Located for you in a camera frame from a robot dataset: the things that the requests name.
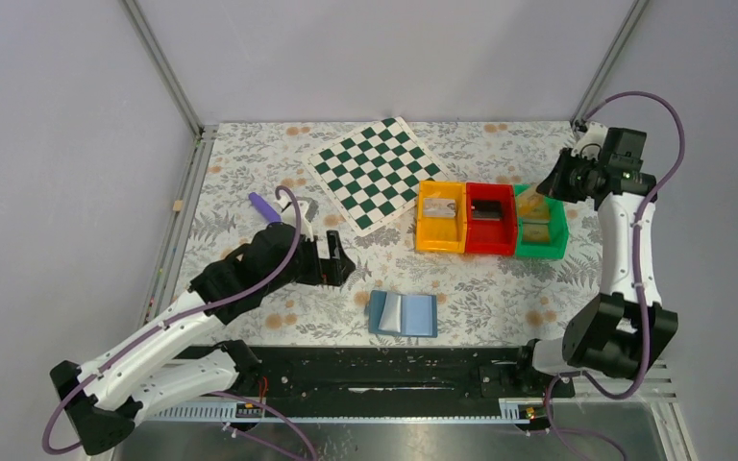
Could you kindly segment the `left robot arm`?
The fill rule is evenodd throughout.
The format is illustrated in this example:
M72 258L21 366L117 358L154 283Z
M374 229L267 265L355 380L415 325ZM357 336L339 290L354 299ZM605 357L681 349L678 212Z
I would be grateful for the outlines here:
M273 223L225 258L208 265L177 300L150 324L83 364L64 360L50 378L61 399L42 437L50 445L51 428L65 415L79 440L64 449L88 455L124 441L148 416L203 394L231 388L257 359L241 341L217 346L186 366L161 367L194 340L224 329L256 309L265 297L291 283L342 286L356 269L339 234L326 233L330 255L320 257L316 238L295 227Z

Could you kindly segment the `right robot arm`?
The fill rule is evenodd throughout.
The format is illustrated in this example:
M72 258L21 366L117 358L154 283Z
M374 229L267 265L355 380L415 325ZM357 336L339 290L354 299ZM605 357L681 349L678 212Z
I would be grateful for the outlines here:
M591 200L603 236L598 294L561 338L535 344L531 366L551 375L578 370L636 379L673 339L678 317L663 308L652 263L654 176L642 170L646 134L590 122L564 148L540 194L566 203Z

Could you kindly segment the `blue leather card holder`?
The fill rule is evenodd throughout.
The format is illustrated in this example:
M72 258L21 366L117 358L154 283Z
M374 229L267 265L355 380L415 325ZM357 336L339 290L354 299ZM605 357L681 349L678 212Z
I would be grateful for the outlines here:
M366 306L368 331L397 337L438 336L437 298L373 290Z

